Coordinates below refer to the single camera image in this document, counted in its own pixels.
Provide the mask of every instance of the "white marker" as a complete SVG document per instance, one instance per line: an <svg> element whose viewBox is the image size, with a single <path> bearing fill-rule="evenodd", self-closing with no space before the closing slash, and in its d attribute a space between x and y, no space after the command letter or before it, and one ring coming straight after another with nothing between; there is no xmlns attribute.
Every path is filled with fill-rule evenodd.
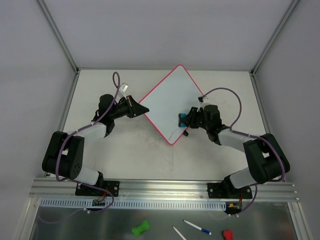
<svg viewBox="0 0 320 240"><path fill-rule="evenodd" d="M184 221L186 224L189 224L190 226L192 226L192 227L194 227L194 228L196 228L196 229L198 229L198 230L200 230L200 231L202 231L202 232L204 232L204 233L206 233L206 234L211 235L211 232L210 232L210 231L205 230L204 228L199 227L199 226L197 226L197 225L195 225L195 224L193 224L193 223L191 223L191 222L189 222L189 221L186 221L186 220L183 220L183 221Z"/></svg>
<svg viewBox="0 0 320 240"><path fill-rule="evenodd" d="M172 226L173 229L175 230L175 232L183 239L183 240L187 240L182 234L181 232L178 231L178 229L176 229L174 226Z"/></svg>

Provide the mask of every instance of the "whiteboard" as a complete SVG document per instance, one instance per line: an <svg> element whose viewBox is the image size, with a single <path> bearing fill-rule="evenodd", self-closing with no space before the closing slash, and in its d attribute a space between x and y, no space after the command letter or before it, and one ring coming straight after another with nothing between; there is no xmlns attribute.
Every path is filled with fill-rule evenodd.
<svg viewBox="0 0 320 240"><path fill-rule="evenodd" d="M145 116L171 145L186 130L178 127L178 114L198 107L202 92L183 65L176 66L139 103L149 112Z"/></svg>

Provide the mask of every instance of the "green toy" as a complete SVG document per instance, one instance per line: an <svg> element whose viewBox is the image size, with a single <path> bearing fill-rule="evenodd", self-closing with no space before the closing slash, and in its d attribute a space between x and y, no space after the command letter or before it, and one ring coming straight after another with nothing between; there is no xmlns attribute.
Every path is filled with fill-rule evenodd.
<svg viewBox="0 0 320 240"><path fill-rule="evenodd" d="M138 226L132 228L133 235L137 238L145 231L150 229L150 225L147 220L143 220L142 223Z"/></svg>

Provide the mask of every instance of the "table surface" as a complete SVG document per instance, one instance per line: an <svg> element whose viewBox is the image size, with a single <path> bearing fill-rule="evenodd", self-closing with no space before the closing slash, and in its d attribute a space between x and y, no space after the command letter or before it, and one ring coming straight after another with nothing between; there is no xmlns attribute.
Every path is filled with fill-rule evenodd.
<svg viewBox="0 0 320 240"><path fill-rule="evenodd" d="M87 125L98 109L99 97L116 92L114 70L81 70L72 98L64 131ZM138 102L170 71L120 70L121 82L129 85L126 94ZM234 90L242 101L242 115L234 129L265 133L258 103L248 72L189 71L203 92L226 87ZM230 125L237 117L236 97L224 90L208 96L218 105L222 123ZM189 129L169 145L145 116L115 120L112 133L86 147L83 164L113 179L151 180L222 180L246 168L245 154L227 146L212 143L203 129Z"/></svg>

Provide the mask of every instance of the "blue object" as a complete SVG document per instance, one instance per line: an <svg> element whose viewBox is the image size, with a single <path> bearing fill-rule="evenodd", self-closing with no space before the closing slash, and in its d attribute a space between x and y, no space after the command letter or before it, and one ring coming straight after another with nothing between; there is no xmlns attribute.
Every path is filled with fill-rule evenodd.
<svg viewBox="0 0 320 240"><path fill-rule="evenodd" d="M183 119L185 116L187 116L187 114L185 114L185 113L180 113L179 116L180 116L180 118ZM185 128L186 125L185 125L184 123L180 123L180 127L181 127L181 128Z"/></svg>
<svg viewBox="0 0 320 240"><path fill-rule="evenodd" d="M210 232L210 231L208 231L208 230L205 230L205 229L203 229L203 228L202 228L202 229L201 229L201 231L202 231L202 232L204 232L204 233L206 233L206 234L211 235L211 232Z"/></svg>

